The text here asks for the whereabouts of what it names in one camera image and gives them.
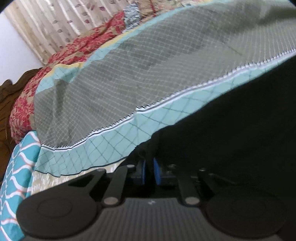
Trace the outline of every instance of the teal wave pattern fabric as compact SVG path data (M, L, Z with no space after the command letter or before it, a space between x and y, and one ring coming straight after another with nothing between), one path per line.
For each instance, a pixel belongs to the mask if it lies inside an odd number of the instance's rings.
M19 241L24 237L16 220L16 210L21 201L31 194L31 176L39 151L36 131L27 133L13 150L0 190L1 241Z

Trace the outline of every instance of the metal screw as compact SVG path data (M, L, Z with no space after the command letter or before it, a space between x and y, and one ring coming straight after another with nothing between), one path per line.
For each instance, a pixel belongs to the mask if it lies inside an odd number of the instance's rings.
M188 205L197 205L200 203L200 199L197 197L187 197L185 198L185 203Z
M104 199L104 204L108 205L108 206L112 206L118 203L118 199L116 197L106 197Z

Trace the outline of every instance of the ribbed black surface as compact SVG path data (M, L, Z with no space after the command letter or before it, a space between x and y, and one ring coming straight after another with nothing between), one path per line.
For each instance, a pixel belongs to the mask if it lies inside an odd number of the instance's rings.
M30 237L24 241L37 241ZM198 208L171 199L126 199L120 207L104 209L84 232L64 241L242 241L212 227ZM274 235L261 241L282 241Z

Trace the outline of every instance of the wooden headboard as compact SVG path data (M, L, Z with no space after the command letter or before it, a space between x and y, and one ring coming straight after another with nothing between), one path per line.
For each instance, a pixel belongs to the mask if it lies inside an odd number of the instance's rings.
M25 72L14 85L11 80L6 80L0 86L0 180L2 180L2 176L5 174L11 153L16 145L11 138L9 126L9 116L13 104L38 70L32 69Z

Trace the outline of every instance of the red floral quilt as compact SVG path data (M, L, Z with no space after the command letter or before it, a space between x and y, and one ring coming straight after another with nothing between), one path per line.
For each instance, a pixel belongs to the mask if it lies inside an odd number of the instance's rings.
M77 37L72 43L52 55L48 64L28 82L23 92L16 100L10 114L9 124L11 136L19 143L30 130L34 130L35 91L41 79L52 70L56 64L74 64L85 62L87 58L105 42L120 35L125 29L124 13L119 11L107 23L92 29Z

